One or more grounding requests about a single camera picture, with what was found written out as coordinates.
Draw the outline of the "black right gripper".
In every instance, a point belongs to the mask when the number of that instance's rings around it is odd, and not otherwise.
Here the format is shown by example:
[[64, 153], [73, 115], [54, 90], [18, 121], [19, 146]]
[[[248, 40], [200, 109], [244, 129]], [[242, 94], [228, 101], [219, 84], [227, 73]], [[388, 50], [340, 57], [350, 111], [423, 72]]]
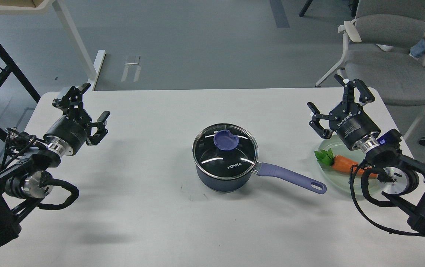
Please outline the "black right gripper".
[[[349, 150], [357, 150], [357, 141], [368, 135], [377, 138], [381, 132], [381, 129], [362, 108], [364, 105], [374, 102], [376, 98], [360, 79], [350, 81], [338, 74], [333, 77], [344, 89], [341, 106], [337, 106], [332, 111], [332, 115], [325, 115], [320, 113], [314, 103], [307, 102], [307, 106], [312, 111], [312, 120], [309, 125], [323, 139], [330, 139], [333, 131], [335, 131]], [[355, 90], [359, 91], [357, 102], [355, 101]], [[330, 121], [330, 129], [323, 128], [320, 123], [321, 120]]]

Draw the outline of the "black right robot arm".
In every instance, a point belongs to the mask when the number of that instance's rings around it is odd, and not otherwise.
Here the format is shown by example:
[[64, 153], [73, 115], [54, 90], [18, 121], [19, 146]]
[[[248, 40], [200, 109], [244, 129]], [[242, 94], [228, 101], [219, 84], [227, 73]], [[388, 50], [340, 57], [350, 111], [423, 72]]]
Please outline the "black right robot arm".
[[[348, 169], [354, 205], [366, 220], [385, 232], [425, 237], [425, 163], [402, 153], [402, 135], [396, 129], [379, 136], [381, 130], [363, 109], [365, 104], [375, 101], [363, 81], [349, 81], [338, 74], [334, 78], [343, 86], [342, 100], [327, 115], [308, 102], [312, 110], [309, 125], [321, 138], [329, 139], [336, 133], [348, 150], [360, 150], [365, 154], [362, 162], [351, 164]], [[363, 171], [360, 178], [362, 196], [379, 207], [401, 209], [408, 215], [407, 224], [412, 232], [384, 227], [365, 216], [353, 188], [360, 169]]]

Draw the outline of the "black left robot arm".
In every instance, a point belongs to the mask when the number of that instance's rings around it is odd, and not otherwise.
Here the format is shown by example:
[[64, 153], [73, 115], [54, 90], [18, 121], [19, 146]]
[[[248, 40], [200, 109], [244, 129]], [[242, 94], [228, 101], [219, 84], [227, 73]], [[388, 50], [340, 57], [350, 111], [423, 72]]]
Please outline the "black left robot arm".
[[61, 90], [52, 105], [63, 115], [42, 139], [7, 128], [0, 166], [0, 247], [17, 238], [21, 222], [35, 208], [58, 211], [79, 197], [76, 186], [55, 179], [49, 168], [59, 166], [63, 156], [77, 154], [83, 144], [97, 145], [107, 135], [104, 111], [94, 122], [83, 107], [90, 83]]

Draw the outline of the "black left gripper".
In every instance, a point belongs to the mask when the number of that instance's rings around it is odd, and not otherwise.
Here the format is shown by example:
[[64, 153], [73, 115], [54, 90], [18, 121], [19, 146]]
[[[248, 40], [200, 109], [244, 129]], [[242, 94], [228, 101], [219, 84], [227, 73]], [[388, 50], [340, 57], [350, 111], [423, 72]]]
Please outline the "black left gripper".
[[90, 121], [92, 118], [83, 107], [82, 96], [90, 88], [90, 83], [84, 83], [79, 87], [71, 86], [63, 88], [58, 96], [53, 99], [52, 106], [62, 110], [61, 116], [47, 130], [43, 139], [48, 143], [60, 140], [67, 150], [67, 155], [77, 154], [80, 147], [86, 142], [88, 146], [96, 146], [107, 135], [106, 120], [110, 111], [101, 113], [96, 122], [85, 124], [85, 129], [73, 121]]

